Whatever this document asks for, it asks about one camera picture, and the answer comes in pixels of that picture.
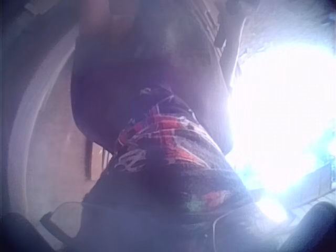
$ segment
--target person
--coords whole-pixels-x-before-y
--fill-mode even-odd
[[[232,141],[224,78],[235,69],[245,16],[232,19],[230,52],[219,63],[189,1],[128,2],[126,15],[111,18],[116,1],[81,0],[71,103],[83,134],[113,153],[83,202],[121,209],[117,219],[129,228],[124,236],[120,226],[107,231],[103,215],[87,209],[77,240],[99,240],[95,251],[208,251],[214,221],[236,213],[220,244],[270,251],[251,231],[257,208],[225,160]],[[158,224],[145,222],[135,241],[142,213]]]

